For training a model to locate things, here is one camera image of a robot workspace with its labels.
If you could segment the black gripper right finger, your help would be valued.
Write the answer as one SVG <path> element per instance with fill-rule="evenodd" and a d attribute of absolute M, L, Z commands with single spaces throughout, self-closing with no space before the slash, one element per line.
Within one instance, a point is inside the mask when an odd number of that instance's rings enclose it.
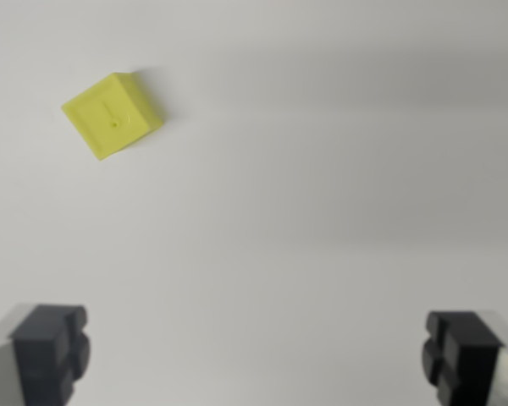
<path fill-rule="evenodd" d="M 493 311 L 431 311 L 422 369 L 444 406 L 508 405 L 508 323 Z"/>

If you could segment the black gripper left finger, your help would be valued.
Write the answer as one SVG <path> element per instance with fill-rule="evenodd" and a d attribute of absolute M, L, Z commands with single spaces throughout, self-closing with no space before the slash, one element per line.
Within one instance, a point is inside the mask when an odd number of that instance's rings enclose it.
<path fill-rule="evenodd" d="M 0 320 L 0 405 L 66 405 L 86 373 L 83 305 L 17 304 Z"/>

